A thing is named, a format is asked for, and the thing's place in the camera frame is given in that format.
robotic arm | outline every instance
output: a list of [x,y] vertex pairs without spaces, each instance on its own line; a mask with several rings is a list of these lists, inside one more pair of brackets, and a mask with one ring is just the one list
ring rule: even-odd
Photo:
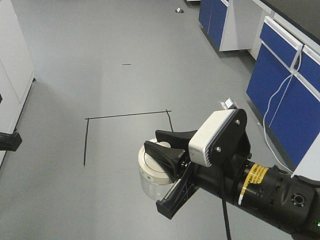
[[202,188],[296,240],[320,239],[320,181],[250,161],[246,125],[243,109],[228,109],[215,111],[198,131],[157,130],[157,142],[170,148],[146,141],[145,153],[174,183],[156,202],[158,212],[172,219]]

blue cabinet door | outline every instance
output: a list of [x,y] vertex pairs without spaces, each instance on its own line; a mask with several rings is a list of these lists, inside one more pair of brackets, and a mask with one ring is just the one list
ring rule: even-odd
[[200,5],[199,22],[203,26],[203,29],[205,29],[206,33],[209,32],[212,2],[213,0],[202,0]]
[[[262,44],[246,90],[246,93],[262,116],[267,111],[270,97],[289,75],[290,72],[286,67]],[[270,109],[265,119],[268,125],[277,110],[287,83],[282,86],[279,93],[274,96],[270,103]]]
[[302,52],[299,73],[320,92],[320,64],[305,52]]
[[296,166],[320,132],[320,101],[295,76],[271,129]]
[[220,48],[228,7],[221,0],[212,0],[209,36]]
[[264,23],[260,39],[290,68],[297,55],[297,46],[288,43],[284,36],[280,35],[267,23]]

lab bench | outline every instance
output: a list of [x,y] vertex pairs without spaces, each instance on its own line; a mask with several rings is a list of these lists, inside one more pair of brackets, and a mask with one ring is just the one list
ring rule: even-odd
[[265,122],[302,175],[320,168],[319,9],[318,0],[203,0],[199,12],[219,51],[246,49],[256,59],[247,94],[260,116],[282,84]]

black cable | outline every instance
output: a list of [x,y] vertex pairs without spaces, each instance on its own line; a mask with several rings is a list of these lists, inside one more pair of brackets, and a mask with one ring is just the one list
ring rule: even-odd
[[232,240],[231,233],[230,233],[229,218],[228,218],[226,194],[225,194],[225,176],[224,176],[224,170],[222,166],[220,167],[220,170],[221,170],[221,199],[222,199],[222,209],[223,209],[226,238],[227,240]]

gray floor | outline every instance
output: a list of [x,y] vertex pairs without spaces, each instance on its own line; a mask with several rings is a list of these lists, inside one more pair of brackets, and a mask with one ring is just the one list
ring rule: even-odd
[[[183,0],[12,2],[36,82],[17,126],[23,143],[0,170],[0,239],[226,239],[217,197],[200,189],[168,220],[141,189],[138,151],[170,129],[165,113],[91,120],[84,167],[85,118],[168,109],[173,129],[190,131],[232,97],[247,111],[253,160],[272,166],[245,94],[248,53],[217,53],[199,6]],[[234,240],[291,239],[228,210]]]

